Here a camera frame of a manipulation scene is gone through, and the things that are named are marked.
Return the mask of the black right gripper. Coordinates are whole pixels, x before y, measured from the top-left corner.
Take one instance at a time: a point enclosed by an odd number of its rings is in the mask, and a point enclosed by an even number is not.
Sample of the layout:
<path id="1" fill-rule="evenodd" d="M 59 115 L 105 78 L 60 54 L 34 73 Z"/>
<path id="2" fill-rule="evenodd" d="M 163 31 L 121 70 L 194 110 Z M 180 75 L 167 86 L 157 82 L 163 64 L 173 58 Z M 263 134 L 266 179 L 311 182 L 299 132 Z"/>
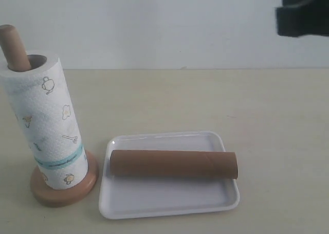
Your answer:
<path id="1" fill-rule="evenodd" d="M 328 37 L 328 0 L 281 0 L 275 12 L 279 36 Z"/>

